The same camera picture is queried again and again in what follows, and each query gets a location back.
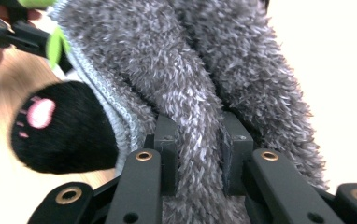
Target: black paw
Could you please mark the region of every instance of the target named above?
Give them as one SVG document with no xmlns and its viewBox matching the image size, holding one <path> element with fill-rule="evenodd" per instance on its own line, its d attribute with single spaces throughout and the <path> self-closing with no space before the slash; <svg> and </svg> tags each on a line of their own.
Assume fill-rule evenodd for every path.
<svg viewBox="0 0 357 224">
<path fill-rule="evenodd" d="M 114 132 L 93 91 L 80 82 L 53 84 L 32 94 L 13 122 L 19 160 L 41 173 L 79 173 L 115 166 Z"/>
</svg>

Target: plush toy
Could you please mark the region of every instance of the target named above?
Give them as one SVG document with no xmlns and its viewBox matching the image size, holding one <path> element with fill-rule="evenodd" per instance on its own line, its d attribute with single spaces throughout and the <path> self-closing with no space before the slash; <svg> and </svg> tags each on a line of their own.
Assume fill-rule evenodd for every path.
<svg viewBox="0 0 357 224">
<path fill-rule="evenodd" d="M 30 168 L 115 166 L 119 175 L 164 114 L 178 125 L 179 153 L 178 192 L 163 198 L 164 223 L 249 223 L 244 198 L 222 192 L 224 105 L 255 130 L 259 147 L 282 152 L 326 188 L 308 106 L 261 2 L 60 0 L 51 17 L 86 85 L 56 84 L 24 104 L 12 146 Z"/>
</svg>

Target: fuzzy costume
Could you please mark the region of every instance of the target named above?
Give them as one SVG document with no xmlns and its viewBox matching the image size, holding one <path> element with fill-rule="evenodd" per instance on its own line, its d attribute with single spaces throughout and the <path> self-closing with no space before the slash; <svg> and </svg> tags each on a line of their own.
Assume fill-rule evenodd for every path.
<svg viewBox="0 0 357 224">
<path fill-rule="evenodd" d="M 244 198 L 222 192 L 222 104 L 256 130 L 259 146 L 283 152 L 325 188 L 308 107 L 257 1 L 61 0 L 54 8 L 121 160 L 153 132 L 151 107 L 177 123 L 178 192 L 164 197 L 164 223 L 249 223 Z"/>
</svg>

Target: black plastic bracket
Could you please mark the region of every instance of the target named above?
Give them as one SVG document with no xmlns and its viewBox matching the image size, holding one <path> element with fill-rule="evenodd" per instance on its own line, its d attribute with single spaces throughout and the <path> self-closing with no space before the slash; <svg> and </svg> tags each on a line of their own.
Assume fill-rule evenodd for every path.
<svg viewBox="0 0 357 224">
<path fill-rule="evenodd" d="M 338 187 L 333 208 L 345 223 L 357 223 L 357 184 L 343 184 Z"/>
<path fill-rule="evenodd" d="M 223 125 L 232 140 L 231 148 L 224 148 L 222 153 L 224 193 L 229 196 L 245 195 L 245 185 L 242 181 L 243 161 L 249 158 L 253 151 L 253 139 L 233 113 L 224 112 L 223 117 Z"/>
<path fill-rule="evenodd" d="M 92 187 L 85 183 L 70 182 L 51 191 L 28 223 L 91 223 L 93 215 Z"/>
<path fill-rule="evenodd" d="M 283 154 L 257 149 L 247 162 L 272 214 L 272 223 L 344 223 Z M 246 200 L 247 207 L 254 207 L 250 203 Z"/>
<path fill-rule="evenodd" d="M 161 223 L 161 156 L 153 149 L 131 153 L 106 223 Z"/>
<path fill-rule="evenodd" d="M 164 196 L 173 196 L 178 183 L 179 154 L 176 148 L 176 132 L 178 126 L 175 121 L 159 115 L 156 122 L 153 148 L 162 158 L 162 189 Z"/>
</svg>

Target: green clip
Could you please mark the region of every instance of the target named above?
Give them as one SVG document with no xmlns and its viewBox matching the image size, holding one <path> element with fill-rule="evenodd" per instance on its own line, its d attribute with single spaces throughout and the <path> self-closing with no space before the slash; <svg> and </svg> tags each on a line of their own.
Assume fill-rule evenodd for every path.
<svg viewBox="0 0 357 224">
<path fill-rule="evenodd" d="M 57 0 L 18 0 L 26 8 L 44 8 L 51 7 Z"/>
<path fill-rule="evenodd" d="M 47 58 L 50 61 L 51 69 L 55 68 L 56 64 L 59 63 L 62 58 L 63 50 L 65 54 L 68 54 L 68 52 L 70 52 L 70 45 L 68 44 L 62 29 L 57 27 L 50 35 L 47 42 Z"/>
</svg>

